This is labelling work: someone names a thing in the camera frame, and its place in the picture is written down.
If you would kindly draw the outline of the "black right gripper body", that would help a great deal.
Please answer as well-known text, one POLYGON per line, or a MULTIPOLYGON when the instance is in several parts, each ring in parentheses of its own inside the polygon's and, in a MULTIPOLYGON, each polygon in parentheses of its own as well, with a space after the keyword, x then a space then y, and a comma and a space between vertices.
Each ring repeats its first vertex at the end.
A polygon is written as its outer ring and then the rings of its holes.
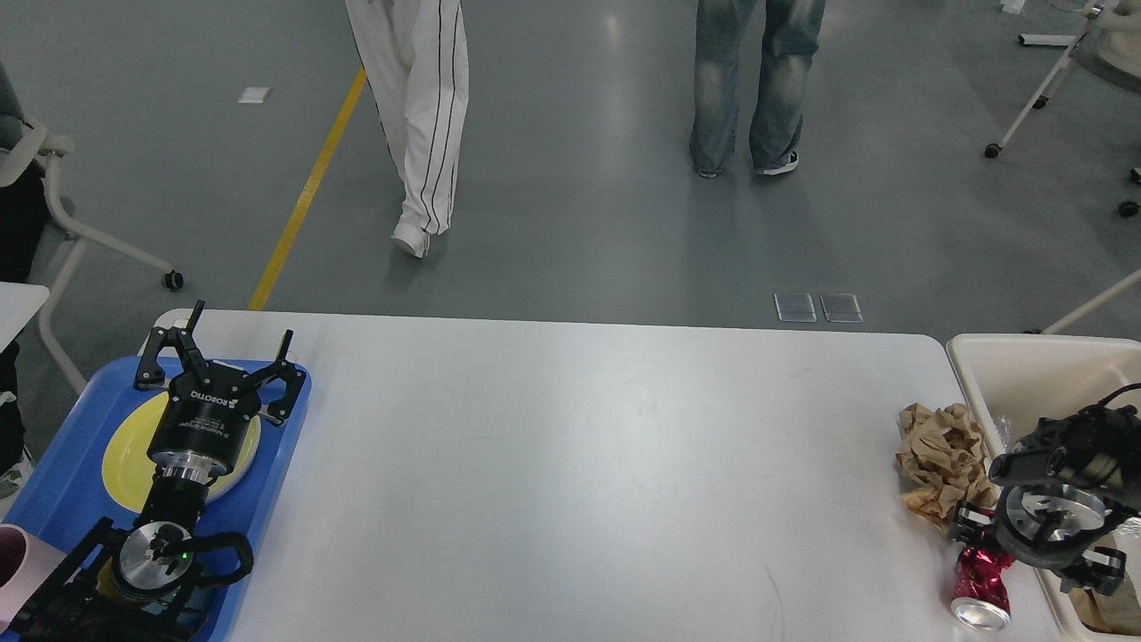
POLYGON ((1078 564, 1092 541, 1115 528, 1115 514, 1070 499, 1001 499, 994 535, 1023 564, 1059 572, 1078 564))

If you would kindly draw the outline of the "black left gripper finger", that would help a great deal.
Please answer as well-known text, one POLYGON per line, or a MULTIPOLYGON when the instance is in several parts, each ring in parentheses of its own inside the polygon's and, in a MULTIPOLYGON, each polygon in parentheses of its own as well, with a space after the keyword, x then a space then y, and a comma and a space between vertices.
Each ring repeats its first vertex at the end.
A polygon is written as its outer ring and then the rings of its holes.
POLYGON ((197 300, 185 326, 154 326, 147 336, 138 368, 135 371, 136 390, 167 389, 165 371, 160 368, 157 356, 167 348, 175 350, 185 374, 192 375, 202 387, 210 387, 210 366, 193 338, 197 320, 205 309, 205 300, 197 300))
POLYGON ((293 335, 293 330, 285 330, 276 358, 268 366, 242 375, 235 385, 235 411, 243 417, 249 418, 257 414, 268 420, 272 425, 282 425, 291 417, 307 379, 305 371, 288 359, 293 335), (281 398, 273 399, 266 405, 261 401, 259 391, 262 387, 277 381, 285 383, 285 392, 281 398))

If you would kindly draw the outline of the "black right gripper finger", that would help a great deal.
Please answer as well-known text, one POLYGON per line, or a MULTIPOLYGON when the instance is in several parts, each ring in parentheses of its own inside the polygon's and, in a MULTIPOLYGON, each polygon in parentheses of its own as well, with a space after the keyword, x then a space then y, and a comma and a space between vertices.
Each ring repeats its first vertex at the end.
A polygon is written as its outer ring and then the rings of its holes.
POLYGON ((962 544, 958 555, 994 554, 1000 544, 994 535, 994 507, 980 507, 970 501, 957 501, 947 527, 947 538, 962 544))
POLYGON ((1060 592, 1093 590, 1101 595, 1112 595, 1126 577, 1128 554, 1120 548, 1095 546, 1081 553, 1073 564, 1058 572, 1060 592))

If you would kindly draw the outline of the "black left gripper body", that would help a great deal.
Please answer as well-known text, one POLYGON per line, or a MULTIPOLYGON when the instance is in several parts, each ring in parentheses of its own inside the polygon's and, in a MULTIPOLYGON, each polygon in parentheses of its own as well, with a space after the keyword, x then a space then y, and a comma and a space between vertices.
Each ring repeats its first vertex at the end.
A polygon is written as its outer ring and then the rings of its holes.
POLYGON ((147 448, 155 479, 204 485, 232 476, 261 401, 252 373, 224 361, 189 361, 167 377, 145 361, 145 389, 165 393, 165 408, 147 448))

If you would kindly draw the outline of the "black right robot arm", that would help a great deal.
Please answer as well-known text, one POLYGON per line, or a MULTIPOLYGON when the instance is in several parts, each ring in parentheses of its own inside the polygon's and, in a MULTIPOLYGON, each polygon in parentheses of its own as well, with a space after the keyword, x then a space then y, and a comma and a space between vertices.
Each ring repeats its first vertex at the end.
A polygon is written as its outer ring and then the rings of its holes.
POLYGON ((992 515, 958 501, 947 536, 976 548, 1001 548, 1023 564, 1054 572, 1061 590, 1112 595, 1128 554, 1097 546, 1140 507, 1140 423, 1133 405, 1110 407, 1136 391, 1112 391, 1066 418, 1038 420, 1031 434, 993 463, 1001 488, 992 515))

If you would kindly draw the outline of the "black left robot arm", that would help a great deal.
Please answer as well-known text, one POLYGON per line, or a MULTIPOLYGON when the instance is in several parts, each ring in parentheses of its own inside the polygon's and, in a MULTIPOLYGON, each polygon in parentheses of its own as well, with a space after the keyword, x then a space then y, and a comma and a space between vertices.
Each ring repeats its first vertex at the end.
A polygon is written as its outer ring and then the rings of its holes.
POLYGON ((292 332, 205 358, 201 312, 91 377, 5 515, 5 641, 226 637, 311 387, 292 332))

